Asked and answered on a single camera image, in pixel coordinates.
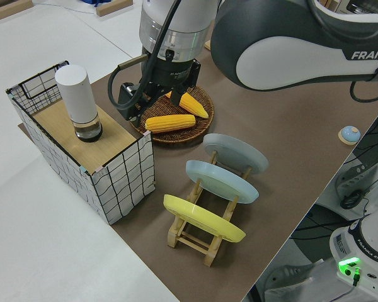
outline table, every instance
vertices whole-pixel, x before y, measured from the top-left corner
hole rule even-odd
[[[350,83],[310,84],[282,91],[255,92],[227,80],[204,50],[198,85],[210,94],[215,120],[210,131],[248,142],[270,161],[270,167],[249,182],[259,190],[254,204],[239,204],[231,222],[247,234],[240,243],[223,243],[211,268],[203,255],[184,245],[167,246],[174,216],[163,208],[163,195],[185,198],[192,182],[187,160],[207,160],[201,145],[154,147],[156,190],[112,227],[181,301],[240,301],[308,212],[353,147],[338,132],[353,125],[365,133],[378,115],[378,102],[360,104],[349,95]],[[118,84],[137,82],[139,67],[116,77]],[[100,106],[126,129],[132,129],[112,108],[106,95],[108,77],[93,83]],[[378,83],[360,83],[362,97],[378,94]],[[215,213],[226,206],[211,194],[199,205]]]

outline yellow plate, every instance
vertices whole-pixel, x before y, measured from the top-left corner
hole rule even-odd
[[[164,195],[164,207],[203,231],[222,236],[224,240],[240,242],[245,237],[245,233],[231,222],[184,199]]]

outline corn cob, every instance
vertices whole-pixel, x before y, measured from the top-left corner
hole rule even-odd
[[[148,118],[145,127],[153,133],[160,133],[189,128],[195,123],[194,115],[164,115]]]
[[[202,104],[200,104],[193,96],[187,92],[182,95],[179,103],[183,109],[189,111],[191,114],[199,116],[201,118],[209,118],[209,114],[204,110]]]

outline woven basket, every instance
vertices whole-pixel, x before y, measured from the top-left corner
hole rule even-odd
[[[207,134],[207,130],[214,117],[214,105],[209,95],[201,87],[196,86],[188,89],[188,93],[203,105],[204,109],[209,114],[209,118],[200,118],[196,116],[196,124],[191,128],[164,133],[153,133],[152,139],[154,143],[179,146],[192,145],[200,143],[203,140],[203,136]],[[162,115],[187,115],[188,113],[189,112],[179,106],[173,106],[168,97],[162,96],[154,103],[154,105],[144,112],[139,127],[135,127],[133,124],[131,125],[138,132],[144,133],[147,131],[144,124],[148,118]]]

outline light blue plate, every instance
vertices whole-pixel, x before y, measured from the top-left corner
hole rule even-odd
[[[239,196],[238,203],[252,203],[259,192],[238,175],[208,162],[189,160],[186,173],[193,182],[200,179],[200,186],[224,199],[233,201]]]
[[[203,138],[203,146],[209,155],[217,151],[218,162],[239,172],[252,167],[251,174],[257,174],[269,166],[269,161],[259,150],[228,135],[207,134]]]

